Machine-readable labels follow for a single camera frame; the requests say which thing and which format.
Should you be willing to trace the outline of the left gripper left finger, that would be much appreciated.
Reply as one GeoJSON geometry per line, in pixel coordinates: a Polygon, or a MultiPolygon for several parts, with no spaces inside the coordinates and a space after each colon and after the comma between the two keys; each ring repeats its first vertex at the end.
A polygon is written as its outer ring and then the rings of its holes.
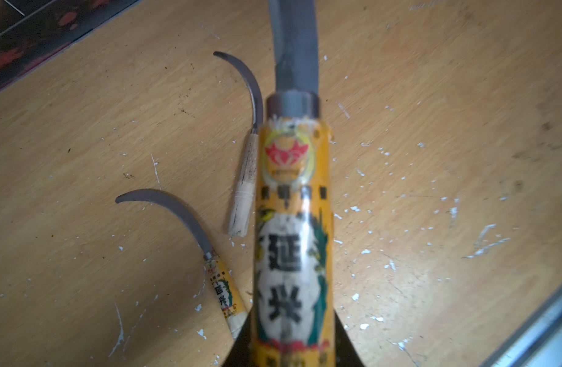
{"type": "Polygon", "coordinates": [[[252,314],[250,311],[244,325],[234,341],[234,344],[228,353],[225,361],[221,364],[222,367],[249,367],[251,366],[251,324],[252,314]]]}

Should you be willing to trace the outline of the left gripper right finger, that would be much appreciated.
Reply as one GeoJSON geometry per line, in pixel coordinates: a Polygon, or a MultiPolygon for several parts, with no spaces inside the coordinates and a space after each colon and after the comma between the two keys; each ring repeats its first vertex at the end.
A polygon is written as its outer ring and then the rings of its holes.
{"type": "Polygon", "coordinates": [[[345,330],[345,326],[335,315],[335,366],[336,367],[364,367],[359,354],[356,352],[353,343],[345,330]]]}

